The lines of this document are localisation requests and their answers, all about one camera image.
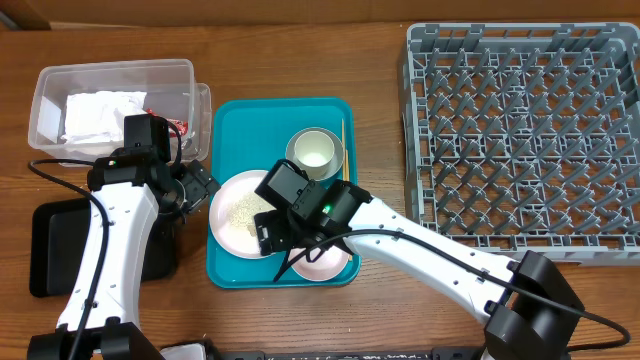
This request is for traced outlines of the red snack wrapper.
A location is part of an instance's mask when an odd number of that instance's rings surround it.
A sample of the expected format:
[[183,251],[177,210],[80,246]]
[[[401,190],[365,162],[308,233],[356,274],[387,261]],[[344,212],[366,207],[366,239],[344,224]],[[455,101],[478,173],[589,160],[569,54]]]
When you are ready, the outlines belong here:
[[[156,114],[151,108],[147,108],[147,109],[145,109],[145,111],[147,113],[151,114],[151,115],[160,116],[160,115]],[[182,121],[182,120],[177,120],[177,119],[171,119],[171,118],[166,118],[166,120],[176,126],[181,138],[184,138],[188,134],[188,130],[189,130],[189,123],[188,122]],[[169,134],[170,134],[169,135],[170,138],[177,138],[176,133],[171,129],[169,130]]]

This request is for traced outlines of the white napkin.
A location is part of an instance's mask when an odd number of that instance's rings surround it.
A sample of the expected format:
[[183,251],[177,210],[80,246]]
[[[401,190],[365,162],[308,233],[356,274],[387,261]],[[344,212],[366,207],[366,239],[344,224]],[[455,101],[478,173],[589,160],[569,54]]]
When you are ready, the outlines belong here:
[[119,142],[124,139],[124,118],[144,114],[146,92],[98,91],[69,95],[64,133],[69,144]]

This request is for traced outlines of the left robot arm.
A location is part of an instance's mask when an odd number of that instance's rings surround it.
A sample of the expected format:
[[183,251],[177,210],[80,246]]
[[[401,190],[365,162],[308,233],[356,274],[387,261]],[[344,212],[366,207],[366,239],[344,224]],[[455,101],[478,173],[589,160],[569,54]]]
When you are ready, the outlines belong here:
[[50,334],[35,335],[30,359],[215,359],[208,339],[157,349],[143,334],[139,295],[144,258],[157,223],[192,213],[220,188],[198,161],[182,165],[170,138],[178,128],[142,114],[124,120],[124,145],[90,163],[90,222],[69,301]]

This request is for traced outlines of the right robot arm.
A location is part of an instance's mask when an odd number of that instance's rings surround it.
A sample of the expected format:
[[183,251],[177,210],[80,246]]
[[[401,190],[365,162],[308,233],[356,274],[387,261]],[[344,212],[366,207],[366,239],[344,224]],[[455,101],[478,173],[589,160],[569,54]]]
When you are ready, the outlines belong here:
[[359,186],[323,186],[286,159],[256,194],[272,211],[256,220],[269,249],[338,247],[391,265],[448,296],[484,327],[485,359],[566,359],[584,306],[556,265],[475,250],[419,225]]

